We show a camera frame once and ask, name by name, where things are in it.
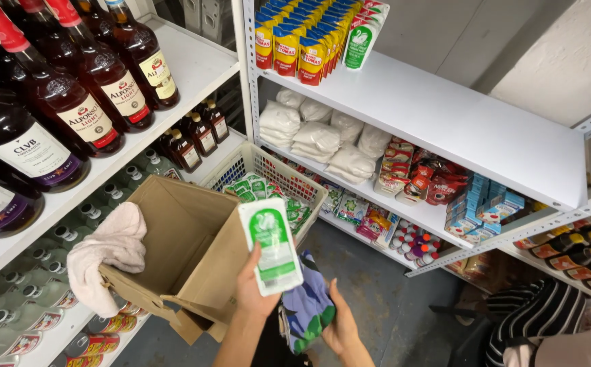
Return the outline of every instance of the person's hand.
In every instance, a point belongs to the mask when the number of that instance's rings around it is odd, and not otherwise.
[[[357,343],[361,344],[361,340],[359,340],[357,323],[354,321],[352,311],[339,293],[336,278],[332,279],[329,285],[329,296],[332,297],[337,311],[332,323],[323,330],[322,337],[336,354],[341,355],[355,347]]]
[[[267,297],[259,294],[254,268],[259,263],[261,256],[262,247],[259,242],[255,242],[248,261],[237,276],[237,309],[240,312],[262,316],[265,319],[271,314],[282,294],[277,293]]]

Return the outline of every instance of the blue patterned cloth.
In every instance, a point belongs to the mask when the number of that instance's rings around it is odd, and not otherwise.
[[[282,294],[278,307],[280,333],[291,352],[300,354],[329,325],[336,307],[329,298],[329,289],[318,271],[314,258],[305,250],[298,257],[305,281]]]

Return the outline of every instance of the cardboard box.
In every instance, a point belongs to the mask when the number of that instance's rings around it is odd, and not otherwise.
[[[236,276],[248,257],[236,210],[239,199],[151,175],[128,201],[139,205],[148,228],[145,269],[130,274],[102,264],[104,281],[120,296],[179,327],[176,331],[187,342],[214,324],[219,325],[211,333],[222,339],[236,309]],[[184,310],[176,313],[164,301]],[[207,325],[194,315],[212,324],[203,329]]]

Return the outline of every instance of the gray floor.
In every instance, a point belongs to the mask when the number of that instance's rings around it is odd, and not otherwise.
[[[460,279],[441,270],[406,278],[404,266],[322,220],[316,221],[301,248],[311,250],[327,279],[339,279],[339,290],[376,366],[447,365],[450,341],[463,329],[427,306],[453,304],[463,285]],[[152,317],[112,366],[210,366],[218,346],[207,333],[189,346],[168,322]],[[321,339],[312,348],[319,354],[320,367],[340,366]]]

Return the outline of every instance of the pink towel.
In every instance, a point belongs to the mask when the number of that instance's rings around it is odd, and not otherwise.
[[[139,206],[123,203],[67,255],[72,291],[98,316],[113,317],[119,313],[110,291],[103,287],[99,266],[103,263],[124,272],[143,272],[146,247],[142,238],[145,235],[146,223]]]

